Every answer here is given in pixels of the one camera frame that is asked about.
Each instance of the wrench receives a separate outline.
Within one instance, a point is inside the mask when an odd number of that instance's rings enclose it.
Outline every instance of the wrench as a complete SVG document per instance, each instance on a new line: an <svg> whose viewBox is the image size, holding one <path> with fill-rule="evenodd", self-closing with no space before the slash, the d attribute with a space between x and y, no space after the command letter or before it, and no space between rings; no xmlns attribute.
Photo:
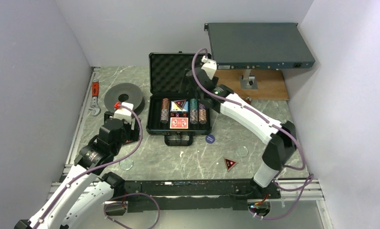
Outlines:
<svg viewBox="0 0 380 229"><path fill-rule="evenodd" d="M99 105L97 104L97 98L99 97L99 81L93 80L92 83L92 103L89 110L92 111L93 116L98 116L101 112Z"/></svg>

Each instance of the stack of poker chips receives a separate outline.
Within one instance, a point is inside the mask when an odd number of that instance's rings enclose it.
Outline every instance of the stack of poker chips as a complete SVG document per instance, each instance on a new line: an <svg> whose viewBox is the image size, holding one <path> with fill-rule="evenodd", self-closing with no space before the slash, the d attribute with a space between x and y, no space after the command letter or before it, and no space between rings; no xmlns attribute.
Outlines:
<svg viewBox="0 0 380 229"><path fill-rule="evenodd" d="M169 104L169 99L164 98L162 100L162 113L160 115L160 122L163 124L167 124L169 122Z"/></svg>
<svg viewBox="0 0 380 229"><path fill-rule="evenodd" d="M203 104L198 104L199 120L201 124L206 124L206 108Z"/></svg>
<svg viewBox="0 0 380 229"><path fill-rule="evenodd" d="M197 124L198 123L198 102L196 99L190 100L190 123Z"/></svg>

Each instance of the metal stand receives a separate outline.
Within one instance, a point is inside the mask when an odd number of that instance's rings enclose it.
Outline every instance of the metal stand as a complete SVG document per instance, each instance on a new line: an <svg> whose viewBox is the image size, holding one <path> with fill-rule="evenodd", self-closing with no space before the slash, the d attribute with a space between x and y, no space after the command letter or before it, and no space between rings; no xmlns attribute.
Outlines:
<svg viewBox="0 0 380 229"><path fill-rule="evenodd" d="M243 75L239 77L242 89L257 90L256 76L250 74L251 71L251 69L246 69Z"/></svg>

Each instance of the card deck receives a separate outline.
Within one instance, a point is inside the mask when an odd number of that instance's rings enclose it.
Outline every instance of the card deck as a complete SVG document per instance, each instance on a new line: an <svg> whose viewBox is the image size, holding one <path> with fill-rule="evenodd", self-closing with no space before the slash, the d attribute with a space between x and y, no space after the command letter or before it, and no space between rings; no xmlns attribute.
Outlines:
<svg viewBox="0 0 380 229"><path fill-rule="evenodd" d="M188 129L188 118L170 118L170 129Z"/></svg>

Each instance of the blue round chip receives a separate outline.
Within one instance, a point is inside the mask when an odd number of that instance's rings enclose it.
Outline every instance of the blue round chip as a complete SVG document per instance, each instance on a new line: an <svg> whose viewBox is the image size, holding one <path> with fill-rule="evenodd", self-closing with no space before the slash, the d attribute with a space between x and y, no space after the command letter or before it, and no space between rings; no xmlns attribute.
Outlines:
<svg viewBox="0 0 380 229"><path fill-rule="evenodd" d="M208 142L209 144L212 144L215 141L215 137L213 135L207 135L205 137L205 141Z"/></svg>

